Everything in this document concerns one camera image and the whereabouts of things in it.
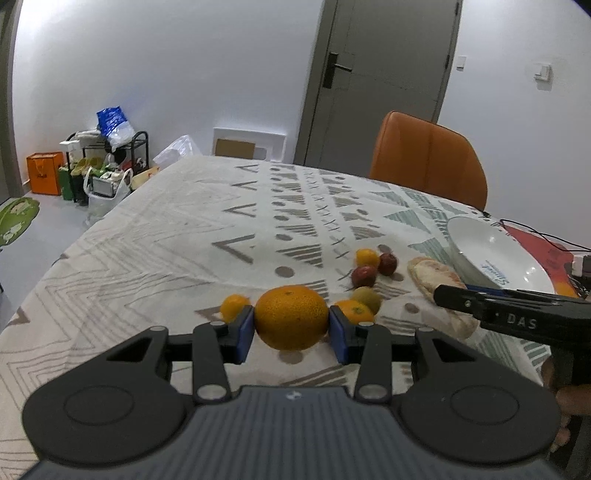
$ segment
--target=door handle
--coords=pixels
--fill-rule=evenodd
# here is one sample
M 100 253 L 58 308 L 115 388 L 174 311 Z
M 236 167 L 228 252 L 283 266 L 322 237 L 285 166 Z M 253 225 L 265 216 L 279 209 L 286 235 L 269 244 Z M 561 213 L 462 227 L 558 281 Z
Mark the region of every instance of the door handle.
M 326 62 L 326 71 L 324 73 L 324 80 L 322 82 L 322 86 L 324 88 L 332 88 L 333 80 L 335 79 L 335 71 L 336 69 L 344 70 L 346 72 L 352 72 L 353 69 L 349 67 L 345 67 L 344 65 L 339 65 L 337 60 L 339 59 L 339 54 L 330 52 L 328 61 Z

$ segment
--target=door frame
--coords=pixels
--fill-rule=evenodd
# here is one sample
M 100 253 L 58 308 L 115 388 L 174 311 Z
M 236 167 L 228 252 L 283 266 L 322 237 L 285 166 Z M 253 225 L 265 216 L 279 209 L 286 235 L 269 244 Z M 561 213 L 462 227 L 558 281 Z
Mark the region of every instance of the door frame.
M 324 67 L 329 53 L 330 36 L 335 22 L 339 0 L 326 0 L 322 15 L 320 17 L 318 35 L 316 38 L 316 46 L 310 66 L 310 77 L 308 80 L 308 88 L 304 98 L 304 107 L 301 114 L 300 130 L 298 132 L 297 142 L 295 144 L 294 164 L 306 165 L 306 155 L 308 153 L 308 145 L 310 143 L 310 136 L 312 132 L 312 124 L 314 122 L 314 114 L 316 113 L 316 104 L 322 88 L 322 80 L 324 77 Z M 448 62 L 443 73 L 443 80 L 441 81 L 441 88 L 437 97 L 437 103 L 431 122 L 436 124 L 439 120 L 439 114 L 443 105 L 443 99 L 449 83 L 449 76 L 452 72 L 454 63 L 454 53 L 457 45 L 457 34 L 460 30 L 460 19 L 462 17 L 463 0 L 457 0 L 457 14 L 453 24 L 452 37 L 450 39 L 449 49 L 447 51 Z
M 14 45 L 22 0 L 0 2 L 0 9 L 6 10 L 0 24 L 0 168 L 11 197 L 24 194 L 21 174 L 18 168 L 17 146 L 14 140 L 14 119 L 12 115 L 12 67 Z

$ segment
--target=light switch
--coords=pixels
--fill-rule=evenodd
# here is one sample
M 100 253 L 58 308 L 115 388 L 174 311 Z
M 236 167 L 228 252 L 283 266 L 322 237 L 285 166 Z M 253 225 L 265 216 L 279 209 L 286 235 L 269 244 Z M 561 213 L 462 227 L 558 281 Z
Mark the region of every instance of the light switch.
M 466 56 L 460 56 L 457 58 L 456 68 L 458 70 L 463 70 L 464 68 L 466 68 L 466 59 Z
M 536 63 L 534 78 L 541 82 L 549 82 L 552 76 L 552 65 L 546 63 Z

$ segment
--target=green floor mat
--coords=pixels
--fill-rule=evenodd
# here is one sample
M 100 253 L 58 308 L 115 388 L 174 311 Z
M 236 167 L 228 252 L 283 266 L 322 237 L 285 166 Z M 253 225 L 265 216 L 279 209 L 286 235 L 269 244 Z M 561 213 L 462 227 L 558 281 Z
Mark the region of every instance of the green floor mat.
M 39 202 L 22 197 L 10 202 L 0 212 L 0 247 L 14 242 L 39 213 Z

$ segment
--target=finger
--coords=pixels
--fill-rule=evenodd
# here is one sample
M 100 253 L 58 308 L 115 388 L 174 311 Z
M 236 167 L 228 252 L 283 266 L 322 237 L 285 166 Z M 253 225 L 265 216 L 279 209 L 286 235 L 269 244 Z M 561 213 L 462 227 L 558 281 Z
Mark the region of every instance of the finger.
M 552 361 L 552 357 L 548 357 L 546 361 L 542 364 L 542 380 L 544 381 L 544 386 L 548 388 L 554 379 L 554 362 Z
M 556 401 L 563 414 L 591 415 L 591 385 L 569 385 L 556 394 Z
M 570 432 L 568 429 L 560 429 L 556 434 L 556 438 L 554 439 L 554 445 L 557 447 L 563 447 L 566 445 L 570 440 Z

